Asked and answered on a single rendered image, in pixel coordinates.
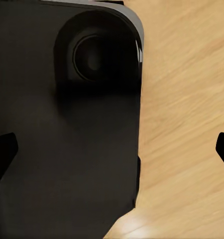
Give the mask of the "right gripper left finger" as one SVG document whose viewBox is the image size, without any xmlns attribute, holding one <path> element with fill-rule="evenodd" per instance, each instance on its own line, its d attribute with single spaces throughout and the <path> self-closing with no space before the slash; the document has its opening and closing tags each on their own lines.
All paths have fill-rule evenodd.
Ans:
<svg viewBox="0 0 224 239">
<path fill-rule="evenodd" d="M 0 180 L 18 152 L 15 134 L 8 133 L 0 136 Z"/>
</svg>

